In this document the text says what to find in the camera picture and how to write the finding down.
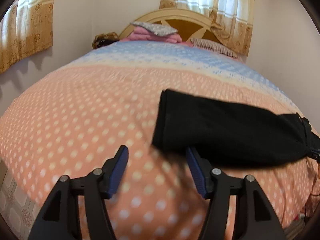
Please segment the black pants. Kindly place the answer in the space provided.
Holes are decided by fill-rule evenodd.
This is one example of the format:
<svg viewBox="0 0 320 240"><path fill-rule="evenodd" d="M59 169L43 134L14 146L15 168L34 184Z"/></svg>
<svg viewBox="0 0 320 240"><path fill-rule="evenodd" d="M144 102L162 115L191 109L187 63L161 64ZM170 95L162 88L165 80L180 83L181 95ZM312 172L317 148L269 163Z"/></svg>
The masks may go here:
<svg viewBox="0 0 320 240"><path fill-rule="evenodd" d="M195 151L222 168L275 167L307 157L296 114L169 89L160 96L152 144L163 153Z"/></svg>

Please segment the peach blue polka-dot bedspread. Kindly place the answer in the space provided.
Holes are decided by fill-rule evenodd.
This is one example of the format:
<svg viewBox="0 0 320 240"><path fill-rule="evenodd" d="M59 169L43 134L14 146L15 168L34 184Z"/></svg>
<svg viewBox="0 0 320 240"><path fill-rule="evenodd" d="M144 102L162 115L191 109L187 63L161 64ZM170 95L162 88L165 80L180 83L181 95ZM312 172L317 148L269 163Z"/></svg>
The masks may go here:
<svg viewBox="0 0 320 240"><path fill-rule="evenodd" d="M81 177L129 148L118 192L106 202L120 239L196 239L208 203L182 161L151 146L167 88L247 103L276 114L297 106L245 64L178 44L131 41L94 50L46 75L1 116L1 215L27 239L61 175Z"/></svg>

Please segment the striped pillow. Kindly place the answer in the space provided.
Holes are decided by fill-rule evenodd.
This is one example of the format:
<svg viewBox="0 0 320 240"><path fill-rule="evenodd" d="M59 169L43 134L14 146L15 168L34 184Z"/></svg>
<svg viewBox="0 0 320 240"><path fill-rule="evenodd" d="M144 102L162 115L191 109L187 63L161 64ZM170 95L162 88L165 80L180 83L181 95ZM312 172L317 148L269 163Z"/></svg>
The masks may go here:
<svg viewBox="0 0 320 240"><path fill-rule="evenodd" d="M214 41L202 39L202 38L191 38L190 42L193 45L193 47L196 47L196 48L213 51L222 55L226 55L228 57L232 57L234 59L239 58L234 51L232 51L231 49L225 47L224 45L218 42L214 42Z"/></svg>

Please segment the beige curtain behind headboard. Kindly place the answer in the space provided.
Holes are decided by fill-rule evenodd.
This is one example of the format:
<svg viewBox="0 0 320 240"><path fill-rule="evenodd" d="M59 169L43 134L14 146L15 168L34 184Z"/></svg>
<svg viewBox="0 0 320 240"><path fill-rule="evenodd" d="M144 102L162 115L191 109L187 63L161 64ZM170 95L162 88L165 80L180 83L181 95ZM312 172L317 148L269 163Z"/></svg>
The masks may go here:
<svg viewBox="0 0 320 240"><path fill-rule="evenodd" d="M198 12L211 20L218 41L248 56L251 45L255 0L161 0L159 7Z"/></svg>

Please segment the cream wooden headboard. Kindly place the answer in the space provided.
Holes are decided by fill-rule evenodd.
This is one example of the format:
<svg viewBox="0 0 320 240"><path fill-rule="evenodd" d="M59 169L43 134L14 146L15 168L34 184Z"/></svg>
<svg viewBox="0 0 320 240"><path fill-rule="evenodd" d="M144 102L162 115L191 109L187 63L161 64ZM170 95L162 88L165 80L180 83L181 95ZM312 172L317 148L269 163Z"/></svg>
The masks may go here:
<svg viewBox="0 0 320 240"><path fill-rule="evenodd" d="M211 30L211 19L194 11L167 8L158 9L141 16L135 21L169 25L178 30L183 44L189 44L191 38L202 38L219 42ZM119 38L128 37L135 26L129 24L119 35Z"/></svg>

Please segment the brown patterned cloth bundle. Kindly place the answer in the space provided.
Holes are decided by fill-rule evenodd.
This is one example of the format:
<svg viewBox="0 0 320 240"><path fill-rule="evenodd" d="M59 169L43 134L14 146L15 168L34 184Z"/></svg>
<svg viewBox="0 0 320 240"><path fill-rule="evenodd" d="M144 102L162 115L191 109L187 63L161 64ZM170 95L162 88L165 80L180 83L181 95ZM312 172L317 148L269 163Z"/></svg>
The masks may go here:
<svg viewBox="0 0 320 240"><path fill-rule="evenodd" d="M120 38L115 32L99 34L95 36L92 42L92 49L95 50L101 47L105 47L111 45L114 42L118 42L119 40Z"/></svg>

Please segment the beige curtain side window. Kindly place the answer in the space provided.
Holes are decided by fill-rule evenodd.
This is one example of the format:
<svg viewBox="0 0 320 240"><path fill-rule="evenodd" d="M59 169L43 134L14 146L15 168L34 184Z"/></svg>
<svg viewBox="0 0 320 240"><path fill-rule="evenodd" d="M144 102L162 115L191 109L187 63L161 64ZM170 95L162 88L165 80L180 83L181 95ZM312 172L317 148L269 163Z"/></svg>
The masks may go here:
<svg viewBox="0 0 320 240"><path fill-rule="evenodd" d="M15 0L1 20L1 73L53 46L54 0Z"/></svg>

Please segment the grey patterned pillow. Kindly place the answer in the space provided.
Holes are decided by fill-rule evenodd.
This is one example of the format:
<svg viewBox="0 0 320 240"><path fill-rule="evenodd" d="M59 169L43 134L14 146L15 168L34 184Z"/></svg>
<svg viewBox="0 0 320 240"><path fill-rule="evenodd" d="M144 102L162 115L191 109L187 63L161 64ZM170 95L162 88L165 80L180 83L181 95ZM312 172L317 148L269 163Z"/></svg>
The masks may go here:
<svg viewBox="0 0 320 240"><path fill-rule="evenodd" d="M139 22L139 21L134 21L134 22L131 22L130 24L135 27L142 27L157 36L169 36L169 35L178 33L177 29L169 25L155 24L155 23L149 23L149 22Z"/></svg>

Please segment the pink folded blanket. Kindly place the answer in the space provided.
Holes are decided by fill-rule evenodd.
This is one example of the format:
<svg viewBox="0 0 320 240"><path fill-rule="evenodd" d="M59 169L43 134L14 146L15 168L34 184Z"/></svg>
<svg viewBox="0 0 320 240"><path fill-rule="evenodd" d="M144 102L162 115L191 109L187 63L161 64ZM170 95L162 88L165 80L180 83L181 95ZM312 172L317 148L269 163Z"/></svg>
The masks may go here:
<svg viewBox="0 0 320 240"><path fill-rule="evenodd" d="M181 43L182 38L178 34L171 34L168 36L158 36L143 27L135 27L134 31L121 41L157 41L167 43Z"/></svg>

